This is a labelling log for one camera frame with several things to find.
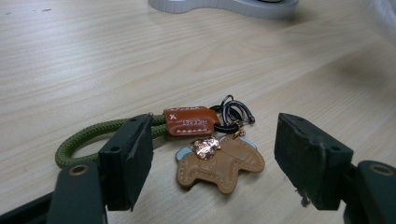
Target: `braided cord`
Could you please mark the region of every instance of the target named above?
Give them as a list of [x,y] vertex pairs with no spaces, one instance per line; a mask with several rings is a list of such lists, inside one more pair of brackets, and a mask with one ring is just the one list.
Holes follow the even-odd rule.
[[[93,124],[78,133],[73,134],[67,138],[55,153],[55,161],[59,168],[64,168],[67,165],[81,162],[81,161],[98,161],[98,153],[94,153],[88,156],[72,158],[73,153],[83,146],[94,137],[105,133],[116,132],[128,119],[115,119],[102,123]],[[158,138],[166,135],[166,124],[165,117],[163,115],[157,115],[152,120],[151,133],[152,138]]]

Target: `bear-shaped leather charm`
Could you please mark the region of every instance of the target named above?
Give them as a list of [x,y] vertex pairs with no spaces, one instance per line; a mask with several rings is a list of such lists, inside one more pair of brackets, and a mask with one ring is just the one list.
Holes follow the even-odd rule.
[[183,147],[177,153],[177,181],[182,187],[189,188],[195,180],[201,179],[215,183],[221,193],[231,194],[236,187],[239,170],[259,173],[264,169],[264,158],[247,139],[233,139],[232,134],[227,134],[220,138],[219,144],[207,160],[200,159],[199,154],[189,147]]

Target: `wooden table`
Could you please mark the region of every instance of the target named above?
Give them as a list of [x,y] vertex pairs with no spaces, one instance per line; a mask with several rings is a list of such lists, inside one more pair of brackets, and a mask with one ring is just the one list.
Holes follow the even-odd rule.
[[302,0],[282,21],[166,14],[147,1],[3,1],[0,214],[53,191],[54,153],[82,128],[232,94],[256,117],[247,138],[264,172],[241,174],[231,196],[203,182],[183,190],[175,154],[190,140],[161,140],[134,212],[110,212],[109,223],[342,223],[343,204],[301,207],[274,159],[277,115],[310,120],[354,149],[354,164],[396,166],[395,58],[344,0]]

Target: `gold charm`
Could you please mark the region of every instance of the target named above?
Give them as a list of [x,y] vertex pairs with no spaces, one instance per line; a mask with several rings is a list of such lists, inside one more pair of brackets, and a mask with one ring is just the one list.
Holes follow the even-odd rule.
[[216,150],[220,149],[219,140],[212,136],[210,138],[198,139],[192,143],[192,151],[201,160],[207,161],[212,158]]

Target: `keychain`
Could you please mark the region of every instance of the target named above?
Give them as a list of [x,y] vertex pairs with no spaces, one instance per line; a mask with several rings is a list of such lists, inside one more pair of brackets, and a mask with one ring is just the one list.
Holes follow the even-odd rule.
[[245,113],[247,122],[253,123],[254,117],[242,103],[236,103],[232,98],[232,103],[228,105],[238,106],[241,113],[239,118],[243,121],[236,119],[235,114],[229,114],[231,107],[224,108],[227,105],[224,101],[218,107],[218,110],[222,110],[223,122],[236,124],[238,129],[222,136],[220,140],[214,136],[198,139],[192,142],[191,147],[183,147],[176,154],[177,181],[183,188],[190,188],[197,179],[201,179],[215,183],[221,193],[231,194],[236,187],[239,170],[259,173],[264,169],[264,158],[256,146],[243,137],[246,134],[243,129]]

